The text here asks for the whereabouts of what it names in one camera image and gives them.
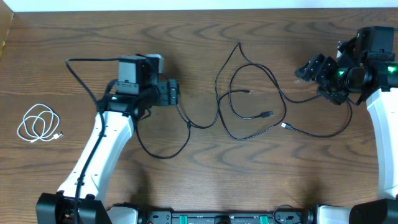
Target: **green led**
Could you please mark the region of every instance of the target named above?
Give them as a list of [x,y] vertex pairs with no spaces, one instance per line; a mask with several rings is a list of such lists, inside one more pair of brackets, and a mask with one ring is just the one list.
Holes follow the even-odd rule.
[[397,67],[388,66],[387,69],[388,69],[389,72],[394,72],[394,71],[397,70]]

